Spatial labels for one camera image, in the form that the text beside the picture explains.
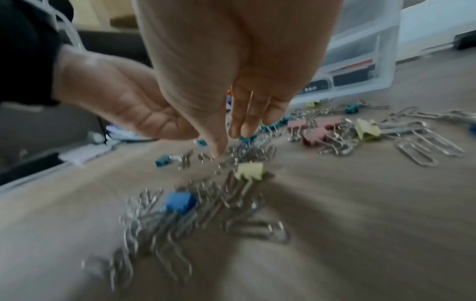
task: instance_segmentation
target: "clear plastic box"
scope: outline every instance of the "clear plastic box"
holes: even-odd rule
[[[316,75],[291,104],[388,88],[403,0],[346,0]]]

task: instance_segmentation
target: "table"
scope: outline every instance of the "table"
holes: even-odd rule
[[[366,96],[394,110],[476,111],[476,50],[447,51],[397,66],[394,85]],[[383,119],[389,111],[363,110]],[[194,262],[180,287],[153,257],[135,266],[132,287],[111,295],[80,269],[121,240],[124,200],[211,171],[157,170],[154,160],[191,142],[119,149],[0,195],[0,296],[10,300],[473,300],[476,296],[476,137],[466,125],[432,124],[466,150],[417,166],[390,141],[349,157],[321,156],[285,137],[258,192],[264,214],[290,231],[288,245],[227,236],[214,224],[183,242]]]

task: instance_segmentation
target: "wooden table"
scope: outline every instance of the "wooden table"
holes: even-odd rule
[[[424,112],[476,111],[476,50],[444,52],[397,66],[392,88],[369,102]],[[363,110],[382,119],[389,111]],[[423,168],[390,141],[365,143],[349,157],[321,156],[285,137],[258,188],[260,214],[284,222],[291,243],[233,238],[213,224],[183,242],[194,262],[179,287],[153,257],[136,264],[132,287],[111,295],[80,269],[121,240],[124,200],[213,170],[157,170],[162,154],[191,142],[122,148],[0,196],[0,296],[10,300],[474,300],[476,298],[476,137],[466,125],[432,122],[465,158],[438,155]]]

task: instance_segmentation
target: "transparent storage bin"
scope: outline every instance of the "transparent storage bin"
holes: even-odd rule
[[[346,0],[321,66],[291,104],[388,88],[403,0]]]

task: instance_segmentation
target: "person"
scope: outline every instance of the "person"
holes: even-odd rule
[[[343,0],[135,0],[154,69],[62,44],[49,16],[0,8],[0,101],[85,108],[139,135],[192,139],[212,156],[228,134],[250,137],[281,118],[314,76]]]

